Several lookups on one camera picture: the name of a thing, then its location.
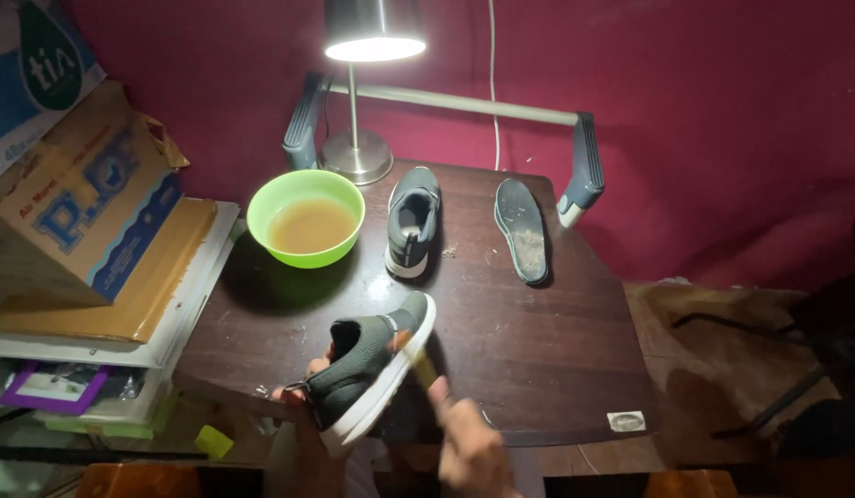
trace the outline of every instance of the sneaker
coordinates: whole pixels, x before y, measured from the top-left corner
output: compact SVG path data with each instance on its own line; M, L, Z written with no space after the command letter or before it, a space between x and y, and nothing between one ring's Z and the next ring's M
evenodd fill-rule
M384 254L390 273L402 278L424 273L439 210L440 186L430 169L418 166L394 187L388 201L388 250Z
M344 455L375 425L427 344L435 319L433 298L412 292L397 311L332 324L332 364L301 386L330 456ZM401 331L411 331L412 339L394 355L388 344Z

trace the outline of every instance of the red wall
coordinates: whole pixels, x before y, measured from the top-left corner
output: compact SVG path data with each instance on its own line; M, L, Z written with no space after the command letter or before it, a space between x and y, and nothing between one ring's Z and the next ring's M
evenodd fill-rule
M245 204L321 53L319 0L64 0L164 120L188 193ZM578 229L626 279L812 289L855 268L855 0L495 0L499 100L596 115L607 190ZM423 56L361 83L488 98L485 0L422 0ZM333 130L348 125L330 98ZM491 118L361 99L395 155L493 167ZM571 130L501 119L501 167L571 172Z

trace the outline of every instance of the tia logo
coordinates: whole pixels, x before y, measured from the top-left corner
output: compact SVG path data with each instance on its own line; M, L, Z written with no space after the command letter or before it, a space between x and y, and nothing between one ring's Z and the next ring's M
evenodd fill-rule
M18 24L19 60L28 92L47 109L69 109L83 85L79 54L56 23L30 0L18 7Z

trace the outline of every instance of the dark wood table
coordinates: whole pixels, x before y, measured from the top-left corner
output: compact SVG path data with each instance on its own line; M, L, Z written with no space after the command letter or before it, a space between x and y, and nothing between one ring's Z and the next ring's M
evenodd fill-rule
M363 187L366 220L350 254L302 270L241 237L173 373L184 391L284 417L268 400L299 380L329 343L335 318L392 311L412 290L437 304L428 352L458 398L473 398L510 446L571 445L653 433L655 394L621 282L555 213L550 180L424 164L442 189L442 232L422 279L401 282L384 267L388 198L419 162L396 162ZM495 189L522 181L541 208L550 275L539 287L517 276L493 217ZM440 257L455 247L453 257ZM609 413L641 411L646 431L616 433ZM377 431L391 441L436 441L426 398L407 379Z

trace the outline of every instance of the white midsole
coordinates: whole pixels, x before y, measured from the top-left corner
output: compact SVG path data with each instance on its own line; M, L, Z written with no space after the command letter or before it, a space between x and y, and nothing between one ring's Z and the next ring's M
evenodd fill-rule
M329 456L341 457L356 441L366 436L396 394L412 363L427 345L427 340L433 331L433 322L436 320L436 304L429 295L425 294L425 298L427 298L425 320L412 335L409 343L394 356L387 367L381 370L375 382L360 396L359 400L351 405L348 411L344 412L338 422L320 433L323 444L329 450Z
M396 264L394 257L390 255L390 245L384 250L384 266L394 275L400 278L415 278L425 272L427 268L427 255L413 267L404 267Z

